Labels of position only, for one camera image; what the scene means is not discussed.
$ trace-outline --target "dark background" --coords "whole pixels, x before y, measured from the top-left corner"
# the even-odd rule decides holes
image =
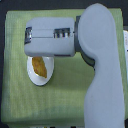
[[[0,101],[2,94],[3,63],[4,63],[4,26],[6,13],[9,10],[55,10],[55,9],[85,9],[87,6],[101,3],[108,8],[121,8],[123,25],[128,26],[128,0],[1,0],[0,1]],[[8,128],[1,123],[0,128]]]

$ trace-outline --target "yellow food item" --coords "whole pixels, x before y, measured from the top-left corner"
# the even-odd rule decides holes
[[[33,57],[32,65],[33,65],[34,72],[36,74],[47,78],[47,69],[45,67],[45,63],[42,57]]]

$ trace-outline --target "green cloth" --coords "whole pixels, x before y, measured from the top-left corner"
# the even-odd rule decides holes
[[[27,21],[35,17],[73,17],[84,10],[9,11],[5,25],[2,122],[10,126],[82,126],[84,98],[94,77],[79,53],[72,58],[55,58],[54,73],[43,87],[35,86],[27,73],[24,35]],[[120,9],[110,9],[116,23],[120,66],[128,118],[128,86]]]

